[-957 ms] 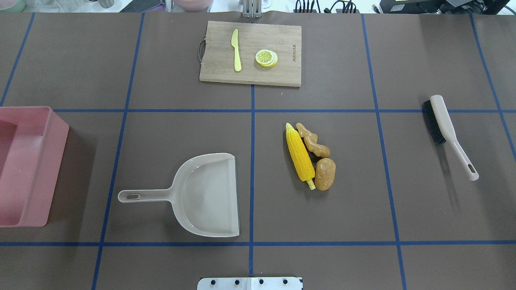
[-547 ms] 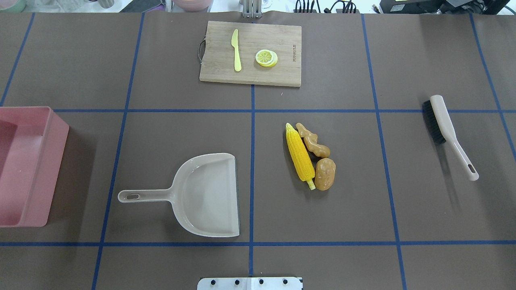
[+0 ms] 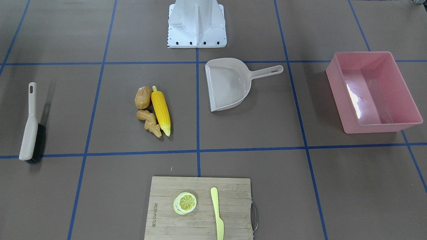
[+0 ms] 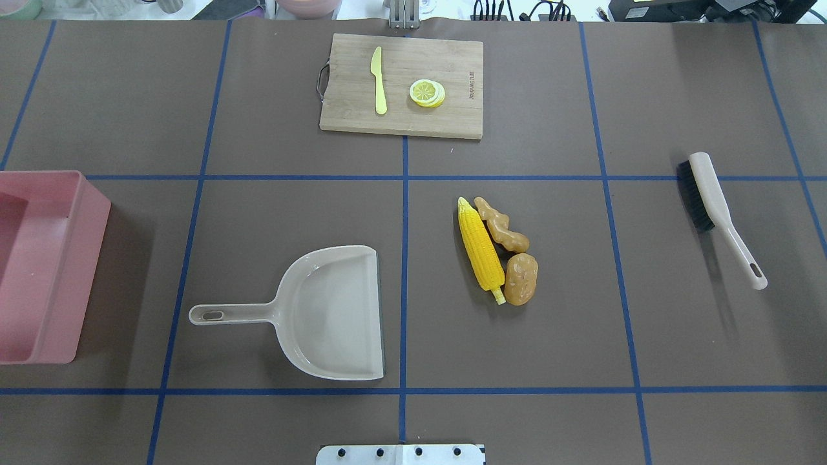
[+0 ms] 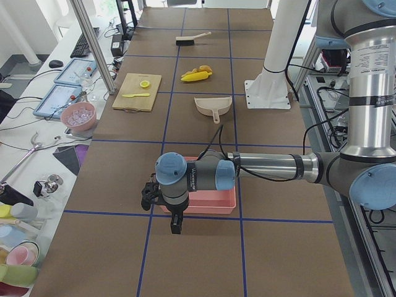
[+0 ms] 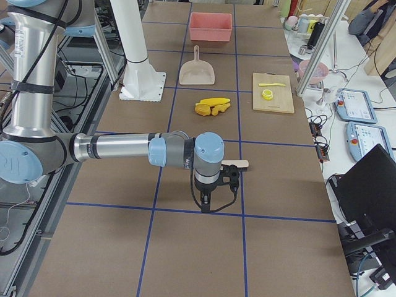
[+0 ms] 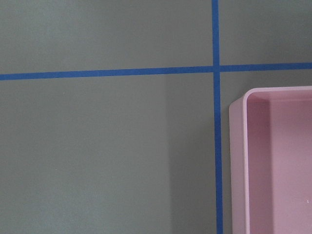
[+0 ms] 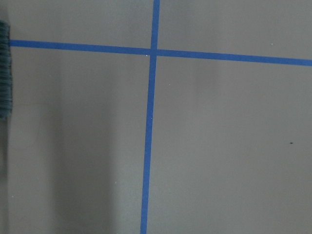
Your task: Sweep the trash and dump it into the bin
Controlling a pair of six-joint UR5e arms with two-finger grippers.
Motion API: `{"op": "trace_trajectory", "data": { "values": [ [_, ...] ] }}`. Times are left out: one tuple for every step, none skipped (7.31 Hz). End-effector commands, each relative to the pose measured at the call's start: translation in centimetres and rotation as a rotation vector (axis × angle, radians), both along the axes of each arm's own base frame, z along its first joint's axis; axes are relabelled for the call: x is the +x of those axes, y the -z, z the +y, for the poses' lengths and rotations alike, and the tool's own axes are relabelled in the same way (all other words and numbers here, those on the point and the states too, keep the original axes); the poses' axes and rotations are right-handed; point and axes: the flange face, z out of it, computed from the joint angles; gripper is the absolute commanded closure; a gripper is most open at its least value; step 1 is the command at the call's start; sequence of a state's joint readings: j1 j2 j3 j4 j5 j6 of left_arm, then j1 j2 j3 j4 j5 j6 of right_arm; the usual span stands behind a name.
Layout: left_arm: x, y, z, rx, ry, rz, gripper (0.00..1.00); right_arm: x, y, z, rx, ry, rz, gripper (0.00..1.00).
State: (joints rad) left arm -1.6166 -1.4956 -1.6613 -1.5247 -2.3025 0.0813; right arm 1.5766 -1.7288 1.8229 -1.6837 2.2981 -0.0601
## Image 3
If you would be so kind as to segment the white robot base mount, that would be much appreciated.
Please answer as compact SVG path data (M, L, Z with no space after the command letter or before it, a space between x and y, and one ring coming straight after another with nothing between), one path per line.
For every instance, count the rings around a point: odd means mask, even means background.
M177 0L169 5L167 47L227 46L224 6L216 0Z

